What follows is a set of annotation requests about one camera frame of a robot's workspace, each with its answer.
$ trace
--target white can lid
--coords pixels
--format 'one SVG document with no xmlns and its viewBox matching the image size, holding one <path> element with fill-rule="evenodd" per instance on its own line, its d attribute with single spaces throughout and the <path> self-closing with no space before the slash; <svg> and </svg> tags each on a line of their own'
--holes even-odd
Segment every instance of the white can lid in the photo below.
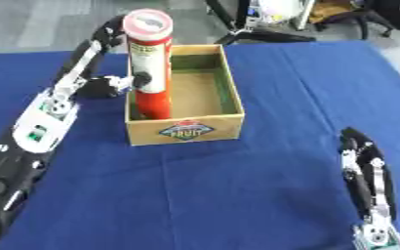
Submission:
<svg viewBox="0 0 400 250">
<path fill-rule="evenodd" d="M 140 41 L 157 41 L 171 35 L 173 20 L 158 10 L 139 9 L 124 18 L 123 28 L 132 38 Z"/>
</svg>

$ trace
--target white object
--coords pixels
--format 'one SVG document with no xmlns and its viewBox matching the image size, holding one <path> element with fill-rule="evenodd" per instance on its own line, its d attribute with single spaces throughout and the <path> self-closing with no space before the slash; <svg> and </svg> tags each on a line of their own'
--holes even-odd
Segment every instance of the white object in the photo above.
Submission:
<svg viewBox="0 0 400 250">
<path fill-rule="evenodd" d="M 303 11 L 300 0 L 259 0 L 259 3 L 263 16 L 270 23 L 291 20 Z"/>
<path fill-rule="evenodd" d="M 314 8 L 316 0 L 305 0 L 303 3 L 303 12 L 295 18 L 295 25 L 297 30 L 304 30 L 306 28 L 307 20 L 309 15 Z"/>
</svg>

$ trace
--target screw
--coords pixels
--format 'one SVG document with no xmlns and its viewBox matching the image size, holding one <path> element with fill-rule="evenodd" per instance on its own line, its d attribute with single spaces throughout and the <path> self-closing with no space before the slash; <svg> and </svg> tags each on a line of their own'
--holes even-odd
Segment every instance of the screw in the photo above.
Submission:
<svg viewBox="0 0 400 250">
<path fill-rule="evenodd" d="M 9 146 L 7 146 L 7 145 L 0 145 L 0 151 L 1 151 L 1 152 L 5 152 L 5 151 L 7 151 L 7 150 L 9 150 Z"/>
</svg>

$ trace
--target box label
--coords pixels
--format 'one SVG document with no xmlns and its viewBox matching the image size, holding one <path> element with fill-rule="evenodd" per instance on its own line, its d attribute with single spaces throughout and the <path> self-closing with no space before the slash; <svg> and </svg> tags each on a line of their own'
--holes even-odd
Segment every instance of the box label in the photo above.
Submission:
<svg viewBox="0 0 400 250">
<path fill-rule="evenodd" d="M 197 121 L 185 120 L 159 132 L 160 135 L 189 141 L 201 135 L 214 131 L 214 128 L 203 125 Z"/>
</svg>

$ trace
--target table surface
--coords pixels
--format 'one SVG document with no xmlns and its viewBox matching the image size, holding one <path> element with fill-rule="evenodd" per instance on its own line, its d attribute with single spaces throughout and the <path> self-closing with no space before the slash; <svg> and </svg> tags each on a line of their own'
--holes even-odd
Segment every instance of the table surface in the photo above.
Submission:
<svg viewBox="0 0 400 250">
<path fill-rule="evenodd" d="M 0 250 L 352 249 L 358 216 L 339 131 L 391 165 L 400 229 L 400 75 L 363 42 L 225 48 L 247 116 L 240 140 L 126 143 L 124 100 L 82 101 Z M 69 53 L 0 55 L 0 133 Z M 123 75 L 124 55 L 100 73 Z"/>
</svg>

